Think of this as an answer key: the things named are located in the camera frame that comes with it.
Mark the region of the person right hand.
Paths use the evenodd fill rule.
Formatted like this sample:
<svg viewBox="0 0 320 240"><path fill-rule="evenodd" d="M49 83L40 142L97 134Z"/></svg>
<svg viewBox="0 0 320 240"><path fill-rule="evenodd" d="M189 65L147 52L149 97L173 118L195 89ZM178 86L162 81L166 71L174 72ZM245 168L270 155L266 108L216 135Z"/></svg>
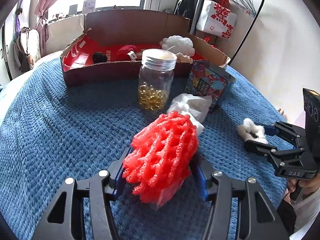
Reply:
<svg viewBox="0 0 320 240"><path fill-rule="evenodd" d="M289 179L287 182L287 188L289 192L293 192L296 189L297 180ZM303 199L308 198L314 192L319 189L320 179L319 174L312 178L311 180L301 180L298 185L304 189L303 191Z"/></svg>

